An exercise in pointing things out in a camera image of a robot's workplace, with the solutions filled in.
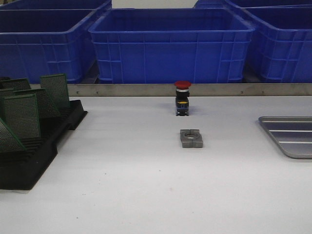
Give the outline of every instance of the metal tray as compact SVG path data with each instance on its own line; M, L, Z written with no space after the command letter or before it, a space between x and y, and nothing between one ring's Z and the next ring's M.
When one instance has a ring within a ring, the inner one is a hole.
M260 117L259 122L285 155L312 158L312 117Z

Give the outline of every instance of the metal strip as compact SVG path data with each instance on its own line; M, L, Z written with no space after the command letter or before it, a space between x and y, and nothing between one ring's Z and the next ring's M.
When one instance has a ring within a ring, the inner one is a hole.
M174 97L173 84L69 84L72 97ZM192 97L207 96L312 96L312 83L192 84Z

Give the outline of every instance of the white table surface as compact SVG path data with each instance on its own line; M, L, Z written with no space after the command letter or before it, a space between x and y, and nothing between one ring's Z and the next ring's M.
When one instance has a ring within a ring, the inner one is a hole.
M311 234L312 160L283 155L260 116L312 97L82 97L89 114L26 193L0 191L1 234ZM180 129L200 129L183 149Z

